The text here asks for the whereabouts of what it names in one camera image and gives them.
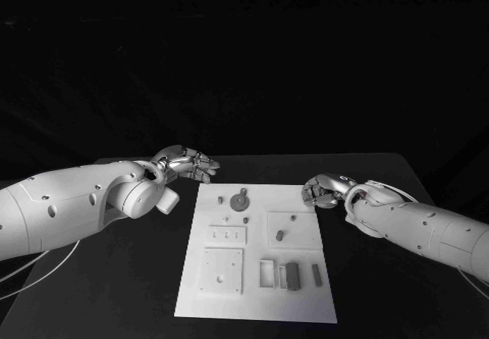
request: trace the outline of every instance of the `hole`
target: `hole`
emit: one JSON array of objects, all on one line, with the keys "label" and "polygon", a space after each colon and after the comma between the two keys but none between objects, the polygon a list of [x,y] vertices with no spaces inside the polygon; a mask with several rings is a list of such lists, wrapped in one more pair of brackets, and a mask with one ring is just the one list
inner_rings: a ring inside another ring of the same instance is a hole
[{"label": "hole", "polygon": [[89,200],[91,205],[95,206],[95,204],[96,204],[96,195],[95,195],[95,194],[91,194],[91,195],[88,196],[88,200]]},{"label": "hole", "polygon": [[50,205],[47,207],[47,214],[49,216],[53,218],[56,216],[56,212],[57,212],[57,209],[56,209],[56,206],[54,205]]}]

